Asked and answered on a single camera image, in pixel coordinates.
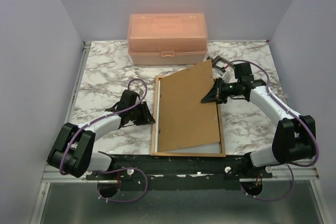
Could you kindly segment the blue wooden picture frame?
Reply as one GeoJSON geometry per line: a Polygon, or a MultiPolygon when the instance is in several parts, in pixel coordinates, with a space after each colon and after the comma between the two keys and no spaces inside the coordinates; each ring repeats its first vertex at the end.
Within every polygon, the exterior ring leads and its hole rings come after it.
{"type": "Polygon", "coordinates": [[[154,95],[154,108],[153,108],[153,117],[155,123],[152,124],[152,136],[151,136],[151,156],[165,156],[165,157],[226,157],[225,150],[225,140],[224,140],[224,131],[223,131],[223,120],[222,112],[220,105],[217,106],[217,118],[215,118],[218,123],[220,141],[218,144],[213,143],[210,147],[206,145],[198,145],[191,148],[188,148],[187,152],[159,152],[157,149],[158,146],[158,137],[159,137],[159,106],[160,106],[160,81],[165,76],[156,76],[155,78],[155,95],[154,95]]]}

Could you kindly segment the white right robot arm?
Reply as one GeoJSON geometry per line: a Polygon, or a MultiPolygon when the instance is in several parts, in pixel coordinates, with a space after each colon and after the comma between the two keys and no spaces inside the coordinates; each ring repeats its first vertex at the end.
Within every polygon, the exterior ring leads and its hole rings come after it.
{"type": "Polygon", "coordinates": [[[319,158],[314,119],[292,110],[269,90],[263,80],[225,83],[215,80],[202,103],[227,103],[229,97],[243,96],[248,102],[258,106],[276,126],[272,145],[246,154],[246,162],[241,165],[242,173],[249,178],[260,172],[260,167],[292,164],[300,167],[315,165],[319,158]]]}

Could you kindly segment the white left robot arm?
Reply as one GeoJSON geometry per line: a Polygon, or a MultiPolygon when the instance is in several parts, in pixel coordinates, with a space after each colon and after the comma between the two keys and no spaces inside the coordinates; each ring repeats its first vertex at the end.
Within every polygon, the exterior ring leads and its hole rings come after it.
{"type": "Polygon", "coordinates": [[[124,90],[119,102],[87,123],[64,124],[51,148],[47,164],[59,169],[62,175],[81,177],[85,172],[98,172],[104,179],[116,175],[111,155],[94,152],[96,140],[127,124],[141,126],[154,124],[147,102],[138,93],[124,90]]]}

